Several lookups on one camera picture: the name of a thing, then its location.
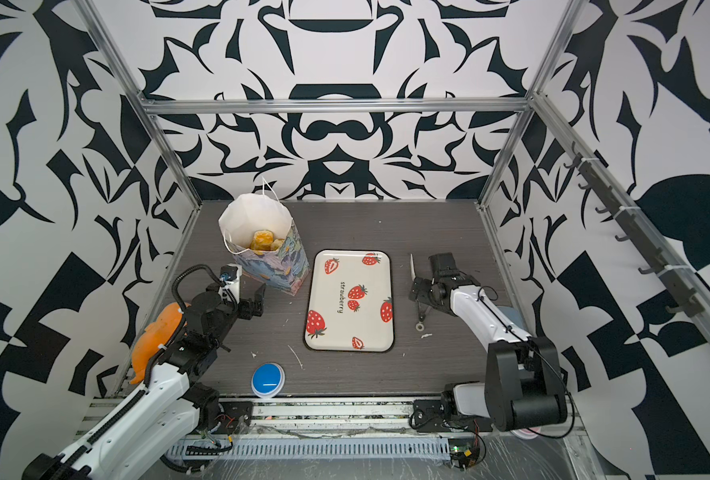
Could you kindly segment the fake croissant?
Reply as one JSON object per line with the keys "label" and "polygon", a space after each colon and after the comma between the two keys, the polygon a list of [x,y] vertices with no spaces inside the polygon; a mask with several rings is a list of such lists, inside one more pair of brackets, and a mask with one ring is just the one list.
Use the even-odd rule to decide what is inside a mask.
{"label": "fake croissant", "polygon": [[270,230],[258,230],[253,233],[249,248],[253,251],[272,251],[271,244],[276,239]]}

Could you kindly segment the floral paper gift bag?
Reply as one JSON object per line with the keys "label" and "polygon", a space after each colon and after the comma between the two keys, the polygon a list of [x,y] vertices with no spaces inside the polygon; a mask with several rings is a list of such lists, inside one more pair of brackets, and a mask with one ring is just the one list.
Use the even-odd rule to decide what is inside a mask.
{"label": "floral paper gift bag", "polygon": [[223,243],[243,273],[295,295],[310,264],[290,210],[267,181],[258,193],[239,195],[218,220]]}

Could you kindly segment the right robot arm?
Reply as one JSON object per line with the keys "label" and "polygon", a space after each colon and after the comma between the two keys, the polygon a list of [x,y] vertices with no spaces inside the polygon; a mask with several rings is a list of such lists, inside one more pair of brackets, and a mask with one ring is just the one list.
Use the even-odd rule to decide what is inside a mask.
{"label": "right robot arm", "polygon": [[536,437],[545,435],[544,426],[572,421],[575,403],[554,343],[513,323],[451,253],[429,262],[432,276],[414,275],[409,299],[462,320],[487,354],[482,382],[451,384],[442,393],[444,421],[488,419],[499,431]]}

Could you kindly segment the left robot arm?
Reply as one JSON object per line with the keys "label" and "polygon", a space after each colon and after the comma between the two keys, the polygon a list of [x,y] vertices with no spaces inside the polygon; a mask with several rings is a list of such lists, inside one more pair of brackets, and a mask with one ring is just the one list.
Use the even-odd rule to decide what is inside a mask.
{"label": "left robot arm", "polygon": [[138,479],[175,443],[220,425],[218,392],[200,379],[235,323],[264,313],[265,287],[237,299],[234,282],[216,282],[187,302],[177,297],[138,341],[149,356],[135,390],[61,453],[41,454],[25,479]]}

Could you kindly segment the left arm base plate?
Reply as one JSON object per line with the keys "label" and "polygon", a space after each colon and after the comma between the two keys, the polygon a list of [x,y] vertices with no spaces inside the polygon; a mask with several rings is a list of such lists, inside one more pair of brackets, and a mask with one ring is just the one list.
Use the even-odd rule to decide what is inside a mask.
{"label": "left arm base plate", "polygon": [[252,423],[254,403],[251,401],[221,400],[213,434],[235,434]]}

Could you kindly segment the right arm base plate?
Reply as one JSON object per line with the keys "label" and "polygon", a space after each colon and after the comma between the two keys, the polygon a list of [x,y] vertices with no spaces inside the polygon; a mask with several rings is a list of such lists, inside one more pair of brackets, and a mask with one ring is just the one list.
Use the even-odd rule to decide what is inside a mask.
{"label": "right arm base plate", "polygon": [[460,414],[442,400],[414,400],[412,407],[408,424],[420,433],[493,431],[489,418]]}

